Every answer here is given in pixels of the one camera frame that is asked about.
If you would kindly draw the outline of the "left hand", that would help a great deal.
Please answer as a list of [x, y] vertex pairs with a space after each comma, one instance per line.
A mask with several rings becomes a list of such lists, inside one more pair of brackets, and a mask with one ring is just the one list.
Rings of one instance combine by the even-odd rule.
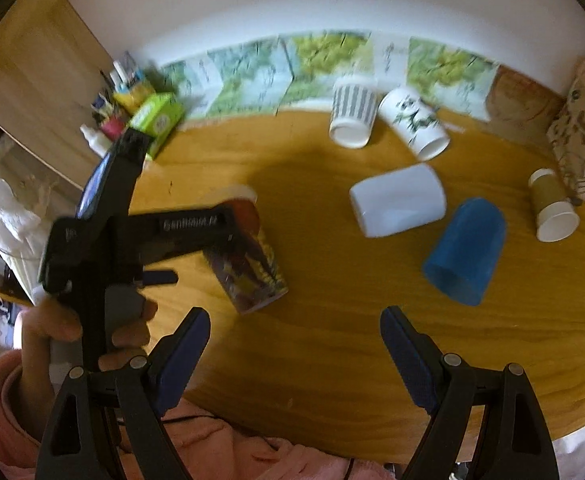
[[[157, 311], [158, 304], [147, 299], [140, 318], [114, 331], [111, 339], [114, 351], [98, 359], [101, 370], [117, 370], [136, 356], [143, 356], [150, 341], [148, 323]], [[55, 402], [50, 382], [50, 344], [76, 342], [81, 336], [78, 315], [54, 298], [43, 299], [24, 315], [16, 419], [33, 437], [42, 437]]]

